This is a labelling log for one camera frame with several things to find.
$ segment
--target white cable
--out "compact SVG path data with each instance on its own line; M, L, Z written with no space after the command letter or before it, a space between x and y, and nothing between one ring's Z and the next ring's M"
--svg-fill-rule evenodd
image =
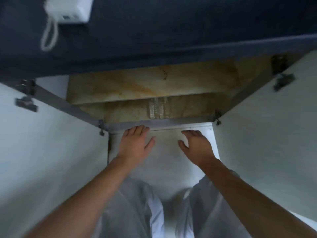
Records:
M53 36L52 36L51 42L46 46L45 44L47 42L47 38L51 31L52 25L54 26ZM48 16L46 28L41 38L42 51L49 52L50 50L52 50L52 48L56 45L57 40L58 40L58 23L51 16Z

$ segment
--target white cabinet door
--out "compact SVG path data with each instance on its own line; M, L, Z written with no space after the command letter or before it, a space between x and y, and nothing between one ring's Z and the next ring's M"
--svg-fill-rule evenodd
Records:
M220 160L284 208L317 220L317 52L213 123Z
M21 237L107 166L108 133L0 84L0 237Z

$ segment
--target hand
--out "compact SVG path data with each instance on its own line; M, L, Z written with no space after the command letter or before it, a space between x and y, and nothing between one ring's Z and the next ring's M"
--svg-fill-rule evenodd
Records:
M152 137L145 145L145 138L149 130L149 127L145 128L144 125L141 125L127 129L123 133L116 159L122 160L130 170L140 164L155 145L155 137Z
M187 158L198 167L216 158L212 151L211 144L200 131L184 130L182 134L184 134L188 140L188 147L186 147L182 140L178 140L178 145Z

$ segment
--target dark blue surface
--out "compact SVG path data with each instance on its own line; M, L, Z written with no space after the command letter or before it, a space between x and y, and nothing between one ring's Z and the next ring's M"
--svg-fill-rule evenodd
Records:
M42 0L0 0L0 80L278 53L317 44L317 0L94 0L39 48Z

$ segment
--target white device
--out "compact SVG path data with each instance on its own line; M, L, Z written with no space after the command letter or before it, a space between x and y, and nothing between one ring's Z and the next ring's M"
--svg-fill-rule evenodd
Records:
M90 18L93 0L46 0L44 9L47 13L47 25L41 39L41 49L50 51L58 40L58 24L87 23ZM52 26L53 36L46 45Z
M60 24L87 23L93 0L46 0L44 9L48 16Z

